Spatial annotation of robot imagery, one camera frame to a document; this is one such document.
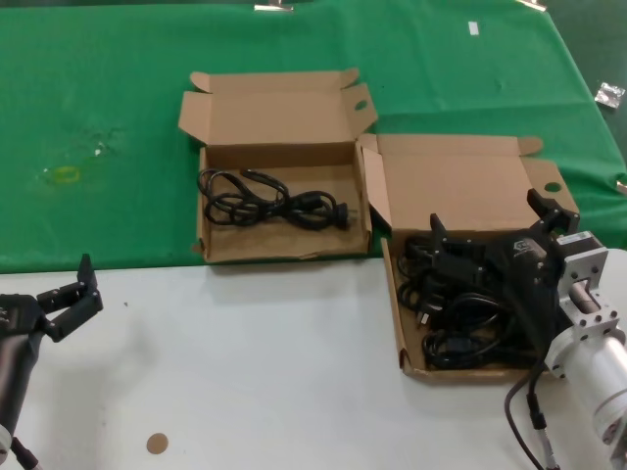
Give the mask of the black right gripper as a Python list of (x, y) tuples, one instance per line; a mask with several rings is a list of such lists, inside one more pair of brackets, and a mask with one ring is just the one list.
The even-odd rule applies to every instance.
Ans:
[(430, 214), (431, 263), (438, 274), (472, 286), (485, 284), (485, 256), (499, 294), (513, 307), (537, 353), (546, 353), (557, 334), (559, 307), (555, 267), (548, 258), (559, 235), (577, 232), (580, 217), (535, 189), (527, 204), (538, 220), (527, 230), (510, 232), (487, 244), (450, 235), (436, 213)]

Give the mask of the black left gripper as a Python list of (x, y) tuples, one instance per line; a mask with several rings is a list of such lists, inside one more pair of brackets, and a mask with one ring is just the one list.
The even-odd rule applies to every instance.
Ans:
[(15, 431), (44, 333), (59, 343), (103, 309), (89, 254), (76, 281), (31, 295), (1, 296), (1, 426)]

